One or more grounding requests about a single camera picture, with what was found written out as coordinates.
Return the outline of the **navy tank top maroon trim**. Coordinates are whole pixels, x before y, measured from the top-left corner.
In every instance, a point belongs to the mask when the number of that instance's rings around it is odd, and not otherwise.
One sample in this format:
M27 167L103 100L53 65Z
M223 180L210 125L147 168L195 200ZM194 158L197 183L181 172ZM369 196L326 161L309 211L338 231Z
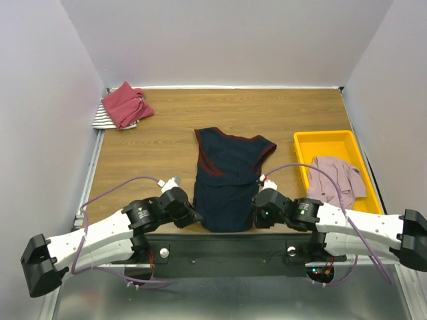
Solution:
M256 135L227 135L217 127L196 129L197 173L193 206L201 224L214 233L252 228L252 199L258 194L262 166L277 145Z

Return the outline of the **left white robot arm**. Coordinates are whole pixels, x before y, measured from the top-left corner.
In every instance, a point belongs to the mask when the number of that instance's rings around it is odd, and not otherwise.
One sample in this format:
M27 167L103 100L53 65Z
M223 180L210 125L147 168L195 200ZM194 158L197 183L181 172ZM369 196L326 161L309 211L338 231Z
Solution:
M42 297L66 278L102 264L130 259L140 263L150 251L146 233L167 223L184 228L201 219L187 193L172 187L159 197L132 201L86 228L50 238L35 235L21 256L29 295Z

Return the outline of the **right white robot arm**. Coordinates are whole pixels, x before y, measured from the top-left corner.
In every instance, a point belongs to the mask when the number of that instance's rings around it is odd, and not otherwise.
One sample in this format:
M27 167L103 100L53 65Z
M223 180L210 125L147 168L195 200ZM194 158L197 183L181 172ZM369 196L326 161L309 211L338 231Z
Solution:
M291 200L275 189L261 190L252 200L254 225L268 229L284 224L312 232L308 255L385 257L415 271L426 271L426 218L416 210L379 215L341 208L309 198Z

